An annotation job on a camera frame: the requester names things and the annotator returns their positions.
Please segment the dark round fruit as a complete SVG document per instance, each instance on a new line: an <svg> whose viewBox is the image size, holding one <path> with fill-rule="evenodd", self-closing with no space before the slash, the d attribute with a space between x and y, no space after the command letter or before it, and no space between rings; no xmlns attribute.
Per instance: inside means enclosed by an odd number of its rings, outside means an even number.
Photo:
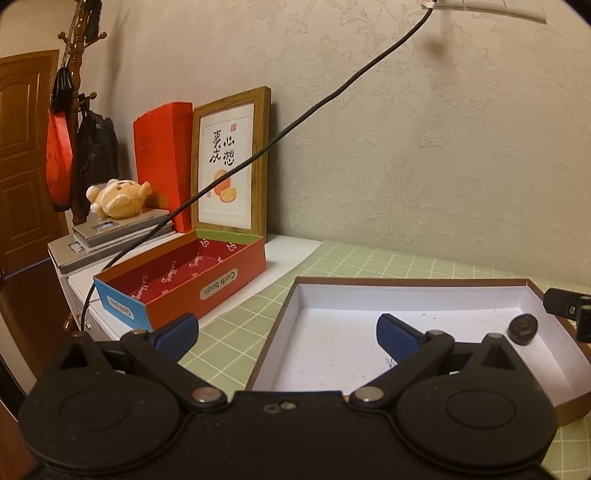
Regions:
<svg viewBox="0 0 591 480"><path fill-rule="evenodd" d="M517 345L530 344L538 333L538 319L530 313L516 316L508 325L507 336Z"/></svg>

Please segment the red open gift box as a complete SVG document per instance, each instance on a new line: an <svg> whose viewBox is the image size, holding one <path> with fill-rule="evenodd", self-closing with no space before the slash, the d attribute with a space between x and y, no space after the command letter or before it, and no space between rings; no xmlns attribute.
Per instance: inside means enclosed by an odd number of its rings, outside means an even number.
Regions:
<svg viewBox="0 0 591 480"><path fill-rule="evenodd" d="M266 240L197 230L94 276L103 308L132 329L156 330L184 313L200 318L266 271Z"/></svg>

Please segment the brown shallow cardboard box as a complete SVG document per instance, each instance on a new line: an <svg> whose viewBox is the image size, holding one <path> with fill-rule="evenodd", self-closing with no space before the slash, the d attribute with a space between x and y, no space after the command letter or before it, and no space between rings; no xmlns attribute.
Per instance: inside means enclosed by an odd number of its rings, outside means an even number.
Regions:
<svg viewBox="0 0 591 480"><path fill-rule="evenodd" d="M590 348L576 341L566 320L545 311L542 298L528 279L298 277L246 387L352 393L396 364L377 342L384 313L458 342L504 334L511 320L530 313L538 333L516 350L553 403L559 424L567 425L590 411Z"/></svg>

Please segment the stack of grey books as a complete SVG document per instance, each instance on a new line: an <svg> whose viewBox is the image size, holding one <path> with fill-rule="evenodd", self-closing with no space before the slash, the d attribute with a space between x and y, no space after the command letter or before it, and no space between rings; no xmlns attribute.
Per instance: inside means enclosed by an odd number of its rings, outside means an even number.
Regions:
<svg viewBox="0 0 591 480"><path fill-rule="evenodd" d="M57 270L69 274L126 248L167 215L162 209L145 209L126 219L91 214L85 223L74 226L71 234L49 242L48 253Z"/></svg>

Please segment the yellow plush toy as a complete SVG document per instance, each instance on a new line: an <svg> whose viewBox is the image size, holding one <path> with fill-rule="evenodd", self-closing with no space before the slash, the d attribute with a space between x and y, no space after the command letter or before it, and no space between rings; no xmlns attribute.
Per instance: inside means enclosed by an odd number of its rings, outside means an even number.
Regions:
<svg viewBox="0 0 591 480"><path fill-rule="evenodd" d="M151 184L132 180L111 179L103 188L90 186L86 198L90 212L102 218L125 219L142 212L145 200L151 195Z"/></svg>

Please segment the brown wooden door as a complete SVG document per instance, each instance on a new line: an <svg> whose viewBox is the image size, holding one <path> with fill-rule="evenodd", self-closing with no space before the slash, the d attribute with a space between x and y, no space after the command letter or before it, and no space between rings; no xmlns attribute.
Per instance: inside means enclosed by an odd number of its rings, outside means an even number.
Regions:
<svg viewBox="0 0 591 480"><path fill-rule="evenodd" d="M40 374L67 335L69 308L47 245L68 232L45 179L55 50L1 60L1 314L29 368Z"/></svg>

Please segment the black hanging bag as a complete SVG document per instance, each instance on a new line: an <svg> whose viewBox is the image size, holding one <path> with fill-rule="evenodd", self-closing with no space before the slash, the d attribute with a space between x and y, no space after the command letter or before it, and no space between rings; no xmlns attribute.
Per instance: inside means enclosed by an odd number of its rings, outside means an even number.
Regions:
<svg viewBox="0 0 591 480"><path fill-rule="evenodd" d="M119 177L118 140L110 118L91 110L83 113L77 133L77 154L76 198L87 217L87 189Z"/></svg>

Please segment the red paper envelope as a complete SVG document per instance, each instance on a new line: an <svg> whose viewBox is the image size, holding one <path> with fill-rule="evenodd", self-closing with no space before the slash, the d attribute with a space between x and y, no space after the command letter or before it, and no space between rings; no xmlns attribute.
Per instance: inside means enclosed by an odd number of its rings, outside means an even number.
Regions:
<svg viewBox="0 0 591 480"><path fill-rule="evenodd" d="M133 122L137 181L149 182L145 205L174 211L190 198L193 107L171 102Z"/></svg>

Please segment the wooden framed calligraphy picture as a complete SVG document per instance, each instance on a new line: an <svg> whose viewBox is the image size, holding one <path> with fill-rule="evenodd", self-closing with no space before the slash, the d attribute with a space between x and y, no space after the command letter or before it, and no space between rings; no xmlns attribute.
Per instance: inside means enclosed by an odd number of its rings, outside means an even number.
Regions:
<svg viewBox="0 0 591 480"><path fill-rule="evenodd" d="M224 175L270 140L270 100L262 86L193 109L190 191L218 183L190 207L193 228L266 237L269 156Z"/></svg>

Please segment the red hanging bag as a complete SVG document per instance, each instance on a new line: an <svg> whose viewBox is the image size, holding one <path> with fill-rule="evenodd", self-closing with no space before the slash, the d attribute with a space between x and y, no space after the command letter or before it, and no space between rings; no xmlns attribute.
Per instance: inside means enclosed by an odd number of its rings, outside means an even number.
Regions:
<svg viewBox="0 0 591 480"><path fill-rule="evenodd" d="M47 190L56 212L71 208L73 151L67 120L63 112L48 112L45 177Z"/></svg>

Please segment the wooden coat rack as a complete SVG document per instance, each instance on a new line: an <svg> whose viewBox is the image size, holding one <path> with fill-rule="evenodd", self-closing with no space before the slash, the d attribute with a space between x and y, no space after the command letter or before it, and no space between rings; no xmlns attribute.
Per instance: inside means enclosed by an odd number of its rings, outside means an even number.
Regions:
<svg viewBox="0 0 591 480"><path fill-rule="evenodd" d="M81 154L78 152L80 118L85 115L85 111L90 107L90 102L97 96L95 92L85 95L80 90L81 68L84 52L107 37L107 33L100 30L101 10L101 1L76 1L76 8L69 30L58 34L58 39L65 44L60 68L67 70L67 77L71 84L71 88L66 91L65 115L73 154L70 210L74 225L83 223L87 216L85 200L82 199L83 188L80 180L80 168L82 166Z"/></svg>

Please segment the white wall socket strip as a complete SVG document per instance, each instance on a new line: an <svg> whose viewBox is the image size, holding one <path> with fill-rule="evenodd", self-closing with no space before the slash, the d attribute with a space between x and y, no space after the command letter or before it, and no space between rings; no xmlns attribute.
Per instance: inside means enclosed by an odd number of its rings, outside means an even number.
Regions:
<svg viewBox="0 0 591 480"><path fill-rule="evenodd" d="M547 17L536 1L522 0L437 0L421 1L424 9L455 10L471 13L500 15L538 24L546 24Z"/></svg>

